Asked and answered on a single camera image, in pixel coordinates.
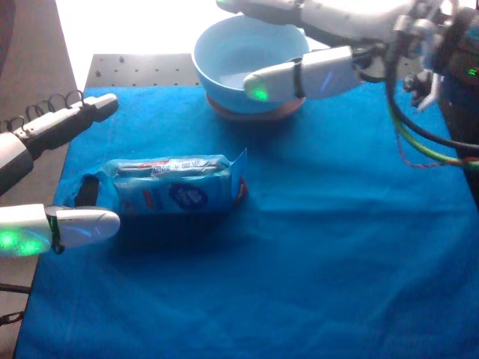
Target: blue plastic package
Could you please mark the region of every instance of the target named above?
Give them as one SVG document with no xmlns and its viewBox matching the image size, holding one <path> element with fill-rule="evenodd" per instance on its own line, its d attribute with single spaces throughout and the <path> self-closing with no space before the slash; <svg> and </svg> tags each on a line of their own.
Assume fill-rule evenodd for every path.
<svg viewBox="0 0 479 359">
<path fill-rule="evenodd" d="M 224 156 L 114 160 L 97 174 L 112 182 L 119 214 L 226 212 L 247 194 L 247 151 L 234 162 Z"/>
</svg>

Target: floor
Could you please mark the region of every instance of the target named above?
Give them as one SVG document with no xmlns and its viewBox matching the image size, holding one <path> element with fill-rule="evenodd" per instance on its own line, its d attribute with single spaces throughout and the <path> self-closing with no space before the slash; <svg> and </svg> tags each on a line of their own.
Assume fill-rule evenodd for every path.
<svg viewBox="0 0 479 359">
<path fill-rule="evenodd" d="M 15 29 L 0 79 L 0 120 L 22 114 L 25 107 L 76 88 L 61 32 L 55 0 L 16 0 Z M 0 206 L 51 203 L 67 148 L 35 162 L 34 170 L 0 197 Z M 0 282 L 30 286 L 37 258 L 0 260 Z M 25 308 L 26 295 L 0 292 L 0 315 Z M 0 359 L 13 357 L 20 323 L 0 327 Z"/>
</svg>

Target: bowl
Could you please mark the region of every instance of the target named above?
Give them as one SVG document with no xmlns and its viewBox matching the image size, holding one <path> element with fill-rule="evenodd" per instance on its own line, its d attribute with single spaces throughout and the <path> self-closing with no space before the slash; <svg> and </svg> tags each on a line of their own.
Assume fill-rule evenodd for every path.
<svg viewBox="0 0 479 359">
<path fill-rule="evenodd" d="M 243 90 L 245 77 L 307 52 L 308 41 L 297 27 L 241 15 L 208 28 L 199 37 L 192 59 L 201 84 L 215 103 L 239 114 L 260 114 L 284 103 L 249 99 Z"/>
</svg>

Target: blue tablecloth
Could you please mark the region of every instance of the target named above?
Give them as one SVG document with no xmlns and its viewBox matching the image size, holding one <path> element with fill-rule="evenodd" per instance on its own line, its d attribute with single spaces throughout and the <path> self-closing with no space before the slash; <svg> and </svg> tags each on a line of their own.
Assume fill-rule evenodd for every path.
<svg viewBox="0 0 479 359">
<path fill-rule="evenodd" d="M 461 170 L 404 165 L 382 85 L 280 123 L 224 122 L 201 88 L 88 95 L 111 91 L 120 110 L 72 142 L 56 203 L 110 159 L 245 147 L 250 195 L 41 256 L 17 358 L 479 358 L 475 204 Z M 438 108 L 418 121 L 447 135 Z"/>
</svg>

